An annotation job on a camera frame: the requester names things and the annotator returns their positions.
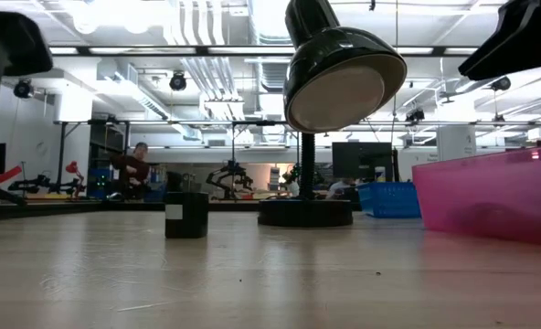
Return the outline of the black computer monitor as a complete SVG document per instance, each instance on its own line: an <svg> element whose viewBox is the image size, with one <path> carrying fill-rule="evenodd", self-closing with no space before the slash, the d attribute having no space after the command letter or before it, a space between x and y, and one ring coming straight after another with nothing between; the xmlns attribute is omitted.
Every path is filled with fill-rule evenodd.
<svg viewBox="0 0 541 329"><path fill-rule="evenodd" d="M334 178L354 178L375 181L377 168L384 168L386 182L398 175L398 156L391 143L332 143Z"/></svg>

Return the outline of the black gooseneck desk lamp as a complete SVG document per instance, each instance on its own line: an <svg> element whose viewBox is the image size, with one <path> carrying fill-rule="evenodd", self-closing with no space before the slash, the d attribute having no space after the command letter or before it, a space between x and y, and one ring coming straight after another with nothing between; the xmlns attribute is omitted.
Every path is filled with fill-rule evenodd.
<svg viewBox="0 0 541 329"><path fill-rule="evenodd" d="M286 122L300 135L300 193L259 203L258 222L331 228L353 222L347 200L313 192L315 136L356 124L386 105L406 80L402 56L380 37L340 24L328 0L290 0L285 25L295 52L283 84Z"/></svg>

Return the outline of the background robot red parts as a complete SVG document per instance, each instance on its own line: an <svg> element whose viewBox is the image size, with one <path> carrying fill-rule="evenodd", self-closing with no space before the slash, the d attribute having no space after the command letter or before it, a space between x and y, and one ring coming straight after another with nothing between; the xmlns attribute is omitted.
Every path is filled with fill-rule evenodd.
<svg viewBox="0 0 541 329"><path fill-rule="evenodd" d="M76 177L73 178L71 182L52 183L48 176L39 174L35 179L23 179L13 182L8 187L8 190L22 191L27 194L37 194L41 188L46 188L50 194L64 193L68 198L78 198L80 193L83 193L86 189L86 186L84 185L85 177L81 174L76 161L70 162L66 166L65 171L69 174L74 174ZM23 173L24 170L22 166L13 167L0 175L0 185Z"/></svg>

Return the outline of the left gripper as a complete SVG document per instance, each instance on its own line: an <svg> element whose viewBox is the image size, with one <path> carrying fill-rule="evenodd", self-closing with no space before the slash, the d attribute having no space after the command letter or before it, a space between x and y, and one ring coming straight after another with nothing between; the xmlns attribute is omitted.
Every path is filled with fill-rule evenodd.
<svg viewBox="0 0 541 329"><path fill-rule="evenodd" d="M37 23L17 12L0 11L0 83L53 68L48 43Z"/></svg>

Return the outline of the person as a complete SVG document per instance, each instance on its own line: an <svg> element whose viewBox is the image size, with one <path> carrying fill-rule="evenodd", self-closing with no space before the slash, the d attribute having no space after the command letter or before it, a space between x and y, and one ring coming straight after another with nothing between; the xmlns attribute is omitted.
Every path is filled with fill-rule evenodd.
<svg viewBox="0 0 541 329"><path fill-rule="evenodd" d="M148 154L148 145L139 142L132 154L115 154L111 156L111 165L119 171L114 192L123 199L140 200L143 198L150 165L144 161Z"/></svg>
<svg viewBox="0 0 541 329"><path fill-rule="evenodd" d="M353 178L343 178L330 185L327 199L356 201L358 193L356 191L356 181Z"/></svg>

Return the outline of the small black cube adapter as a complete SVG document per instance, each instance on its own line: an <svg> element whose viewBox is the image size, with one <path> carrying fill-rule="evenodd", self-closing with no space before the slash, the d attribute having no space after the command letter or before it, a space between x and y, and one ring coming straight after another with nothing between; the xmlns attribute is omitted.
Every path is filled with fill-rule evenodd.
<svg viewBox="0 0 541 329"><path fill-rule="evenodd" d="M208 194L168 192L164 197L167 239L200 239L208 232Z"/></svg>

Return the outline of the pink plastic bin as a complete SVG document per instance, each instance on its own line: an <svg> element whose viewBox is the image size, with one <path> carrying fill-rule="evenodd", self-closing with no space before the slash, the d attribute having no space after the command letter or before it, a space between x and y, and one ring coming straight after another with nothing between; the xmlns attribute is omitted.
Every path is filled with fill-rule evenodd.
<svg viewBox="0 0 541 329"><path fill-rule="evenodd" d="M541 147L412 168L429 230L541 245Z"/></svg>

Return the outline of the white cabinet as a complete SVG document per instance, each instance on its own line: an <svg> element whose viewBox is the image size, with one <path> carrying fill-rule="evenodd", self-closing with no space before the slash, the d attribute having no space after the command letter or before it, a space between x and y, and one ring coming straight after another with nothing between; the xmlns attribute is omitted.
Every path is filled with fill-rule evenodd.
<svg viewBox="0 0 541 329"><path fill-rule="evenodd" d="M475 156L476 136L473 126L441 126L437 130L438 160L448 161Z"/></svg>

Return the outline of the blue plastic basket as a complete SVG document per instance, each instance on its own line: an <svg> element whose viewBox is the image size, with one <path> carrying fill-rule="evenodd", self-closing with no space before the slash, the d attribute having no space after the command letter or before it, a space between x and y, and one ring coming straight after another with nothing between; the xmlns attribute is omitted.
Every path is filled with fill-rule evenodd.
<svg viewBox="0 0 541 329"><path fill-rule="evenodd" d="M357 188L362 211L373 218L420 218L416 187L411 182L367 183Z"/></svg>

